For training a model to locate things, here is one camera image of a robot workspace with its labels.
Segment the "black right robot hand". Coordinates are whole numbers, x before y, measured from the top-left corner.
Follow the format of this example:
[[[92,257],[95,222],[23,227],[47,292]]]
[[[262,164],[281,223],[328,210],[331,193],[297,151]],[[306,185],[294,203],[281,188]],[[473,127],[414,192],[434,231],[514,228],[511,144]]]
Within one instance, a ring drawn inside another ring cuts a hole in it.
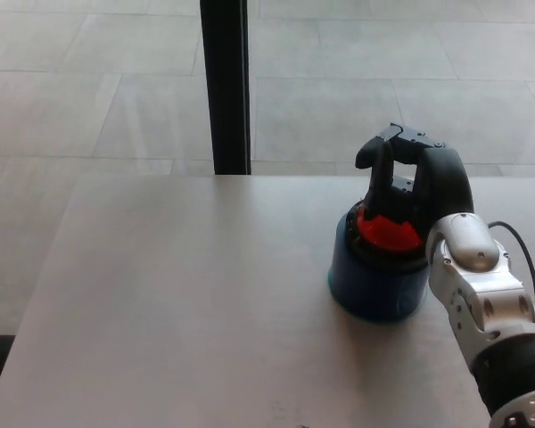
[[[361,147],[355,167],[371,170],[364,198],[370,217],[408,222],[421,238],[441,218],[474,212],[457,151],[423,131],[390,124]]]

